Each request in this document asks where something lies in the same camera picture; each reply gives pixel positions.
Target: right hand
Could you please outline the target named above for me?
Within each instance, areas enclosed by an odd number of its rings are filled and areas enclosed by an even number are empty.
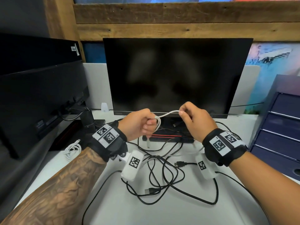
[[[214,129],[218,128],[206,110],[196,107],[191,102],[186,102],[180,107],[179,115],[185,122],[189,132],[197,141],[201,142]]]

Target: desk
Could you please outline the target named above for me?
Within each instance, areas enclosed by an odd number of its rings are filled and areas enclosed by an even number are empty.
[[[105,119],[107,122],[122,118],[123,116],[114,116],[113,112],[93,111],[95,119]],[[215,119],[223,122],[233,132],[237,133],[246,144],[249,144],[253,126],[257,115],[236,115],[228,116],[227,119]],[[162,142],[151,142],[151,149],[157,149],[162,146]],[[174,143],[166,144],[165,148],[158,153],[162,155],[167,152]],[[146,148],[146,143],[140,140],[140,146]],[[196,142],[199,149],[202,145]],[[136,146],[128,144],[128,150],[137,149]],[[193,152],[196,149],[192,144],[184,144],[181,151]],[[176,161],[195,162],[192,155],[184,155],[181,157],[171,157],[168,161],[174,163]],[[63,151],[51,151],[47,154],[43,162],[43,169],[25,193],[23,201],[35,189],[47,181],[56,172],[68,164],[64,158]],[[78,214],[77,223],[81,224],[81,218],[84,210],[95,196],[97,190],[102,185],[105,178],[115,170],[122,170],[123,162],[118,160],[109,161],[107,167],[96,182],[91,194],[88,196],[83,209]],[[162,165],[157,162],[154,173],[158,181],[162,184],[163,178],[161,175]],[[176,184],[176,187],[185,192],[198,196],[208,201],[214,201],[216,189],[213,180],[205,180],[197,166],[187,165],[182,168],[186,174],[185,179]],[[219,167],[219,171],[224,172],[233,178],[238,178],[233,172],[225,167]],[[145,165],[137,174],[134,182],[131,183],[137,193],[143,194],[145,189],[152,187],[149,183],[149,169]],[[120,179],[120,173],[115,173],[104,185],[89,210],[85,215],[85,225],[105,224],[105,225],[188,225],[188,224],[213,224],[213,225],[234,225],[234,224],[268,224],[264,213],[261,211],[257,203],[243,188],[237,185],[229,178],[219,175],[216,177],[219,186],[219,201],[216,205],[206,205],[202,202],[187,197],[172,188],[169,188],[162,199],[154,205],[144,205],[137,197],[131,195],[126,185]],[[145,201],[155,201],[157,196],[144,197]]]

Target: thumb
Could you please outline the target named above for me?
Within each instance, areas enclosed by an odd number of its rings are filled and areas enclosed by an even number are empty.
[[[179,111],[179,115],[182,118],[182,120],[185,122],[187,127],[189,127],[193,123],[190,116],[185,111]]]

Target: tattoo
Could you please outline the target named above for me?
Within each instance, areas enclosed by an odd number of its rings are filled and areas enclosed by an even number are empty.
[[[105,167],[106,162],[87,147],[28,196],[1,225],[71,224]]]

